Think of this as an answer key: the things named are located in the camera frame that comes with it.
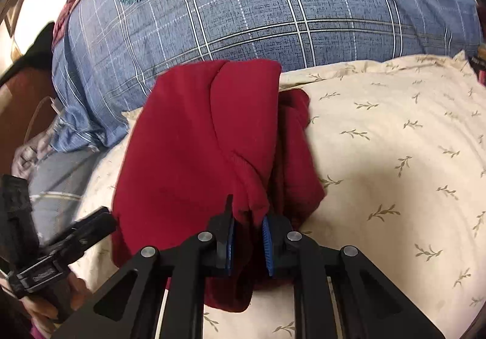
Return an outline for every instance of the blue plaid fabric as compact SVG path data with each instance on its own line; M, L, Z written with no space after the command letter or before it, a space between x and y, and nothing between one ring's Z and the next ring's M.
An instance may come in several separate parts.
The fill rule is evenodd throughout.
M474 0L81 0L54 50L66 110L53 146L114 145L122 112L178 64L270 58L287 71L473 53L481 40Z

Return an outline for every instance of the brown surface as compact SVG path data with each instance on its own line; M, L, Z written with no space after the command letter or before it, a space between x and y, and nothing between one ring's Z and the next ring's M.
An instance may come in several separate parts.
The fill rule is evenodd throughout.
M7 82L12 99L0 114L0 174L10 174L16 148L38 133L45 131L52 123L55 112L46 99L27 134L29 123L37 106L46 96L56 97L47 71L25 68Z

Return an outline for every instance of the red fabric fold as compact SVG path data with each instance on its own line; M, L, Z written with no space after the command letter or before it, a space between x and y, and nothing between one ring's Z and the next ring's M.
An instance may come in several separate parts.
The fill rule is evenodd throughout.
M201 62L160 76L130 140L113 201L113 260L146 245L178 246L205 230L233 195L233 276L208 279L205 303L240 312L266 282L261 223L269 211L295 229L324 191L305 138L309 98L279 94L268 60Z

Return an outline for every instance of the beige bed sheet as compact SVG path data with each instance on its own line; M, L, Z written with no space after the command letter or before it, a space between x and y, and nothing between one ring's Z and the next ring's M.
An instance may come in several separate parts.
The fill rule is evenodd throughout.
M486 90L463 53L355 61L281 75L310 96L307 136L327 196L302 231L354 244L443 332L459 338L486 297ZM137 113L129 113L131 128ZM103 160L79 217L110 206L126 138ZM104 240L72 266L98 288L115 271ZM244 313L206 308L205 338L293 337L290 287Z

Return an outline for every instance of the black fabric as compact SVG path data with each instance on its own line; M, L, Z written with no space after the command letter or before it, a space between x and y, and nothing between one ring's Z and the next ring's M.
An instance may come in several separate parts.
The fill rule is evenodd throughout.
M36 37L25 55L20 57L0 78L0 87L14 77L23 68L47 70L49 73L53 64L53 30L54 22L48 23Z

